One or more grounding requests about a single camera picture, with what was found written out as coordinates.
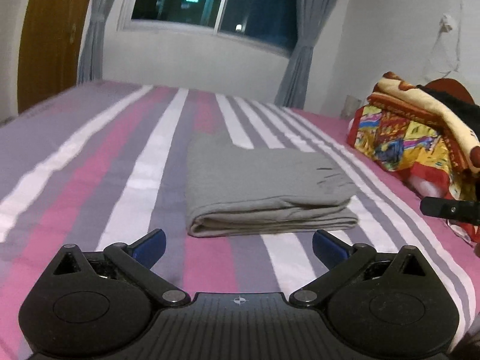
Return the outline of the window with white frame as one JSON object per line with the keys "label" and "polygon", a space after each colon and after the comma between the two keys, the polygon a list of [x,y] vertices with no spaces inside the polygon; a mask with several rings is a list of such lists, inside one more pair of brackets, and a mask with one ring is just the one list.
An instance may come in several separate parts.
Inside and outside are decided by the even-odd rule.
{"label": "window with white frame", "polygon": [[297,35],[296,0],[124,0],[118,28],[219,36],[288,56]]}

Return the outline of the grey left curtain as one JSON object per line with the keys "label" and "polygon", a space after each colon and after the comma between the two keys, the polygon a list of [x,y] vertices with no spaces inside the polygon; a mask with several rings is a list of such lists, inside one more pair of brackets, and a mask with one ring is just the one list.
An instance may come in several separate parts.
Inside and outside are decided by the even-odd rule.
{"label": "grey left curtain", "polygon": [[91,0],[89,25],[77,69],[77,82],[103,79],[103,46],[107,18],[115,0]]}

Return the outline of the grey right curtain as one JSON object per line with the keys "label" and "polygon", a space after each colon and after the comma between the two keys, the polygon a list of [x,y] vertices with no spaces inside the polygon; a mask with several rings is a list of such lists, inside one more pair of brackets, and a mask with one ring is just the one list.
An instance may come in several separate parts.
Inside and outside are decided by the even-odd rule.
{"label": "grey right curtain", "polygon": [[298,39],[275,97],[275,105],[298,109],[304,107],[314,47],[336,2],[296,0]]}

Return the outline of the grey sweat pants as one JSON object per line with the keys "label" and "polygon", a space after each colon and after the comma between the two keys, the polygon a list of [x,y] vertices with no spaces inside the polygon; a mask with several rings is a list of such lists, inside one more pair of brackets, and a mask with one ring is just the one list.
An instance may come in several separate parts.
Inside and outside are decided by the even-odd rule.
{"label": "grey sweat pants", "polygon": [[187,151],[186,229],[197,238],[345,230],[357,187],[329,156],[245,149],[199,134]]}

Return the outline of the brown wooden door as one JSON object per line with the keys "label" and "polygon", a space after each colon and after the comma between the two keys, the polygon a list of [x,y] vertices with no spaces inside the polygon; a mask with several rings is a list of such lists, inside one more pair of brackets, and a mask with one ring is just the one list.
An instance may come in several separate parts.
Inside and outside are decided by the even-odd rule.
{"label": "brown wooden door", "polygon": [[89,0],[28,0],[19,45],[18,112],[76,85],[88,6]]}

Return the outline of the grey curtain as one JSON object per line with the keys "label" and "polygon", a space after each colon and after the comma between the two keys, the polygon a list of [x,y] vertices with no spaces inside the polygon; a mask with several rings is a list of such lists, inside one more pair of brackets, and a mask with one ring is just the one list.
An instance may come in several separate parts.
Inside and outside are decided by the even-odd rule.
{"label": "grey curtain", "polygon": [[103,79],[103,46],[107,18],[115,0],[91,0],[89,25],[77,69],[77,82]]}
{"label": "grey curtain", "polygon": [[298,109],[304,107],[314,47],[336,2],[296,0],[298,39],[275,97],[275,105]]}

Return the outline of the striped pink purple bed sheet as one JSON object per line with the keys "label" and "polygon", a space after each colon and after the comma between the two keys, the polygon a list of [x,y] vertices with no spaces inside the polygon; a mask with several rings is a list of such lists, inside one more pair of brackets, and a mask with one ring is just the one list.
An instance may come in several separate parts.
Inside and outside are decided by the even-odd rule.
{"label": "striped pink purple bed sheet", "polygon": [[360,222],[337,236],[391,252],[427,254],[460,307],[461,330],[479,331],[479,259],[394,176],[347,145],[347,123],[193,89],[103,81],[53,97],[1,128],[1,357],[30,349],[19,308],[65,244],[84,251],[133,242],[161,228],[154,271],[188,293],[292,293],[323,274],[308,232],[194,238],[185,224],[186,151],[199,133],[246,149],[332,155],[353,174]]}

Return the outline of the white pink pillow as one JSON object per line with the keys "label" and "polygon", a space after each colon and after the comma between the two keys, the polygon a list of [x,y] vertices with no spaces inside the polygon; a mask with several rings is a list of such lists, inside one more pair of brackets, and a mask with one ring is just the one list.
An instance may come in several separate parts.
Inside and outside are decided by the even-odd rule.
{"label": "white pink pillow", "polygon": [[436,197],[443,198],[446,194],[446,190],[436,184],[420,178],[416,175],[411,175],[408,178],[407,184],[420,196],[420,197]]}

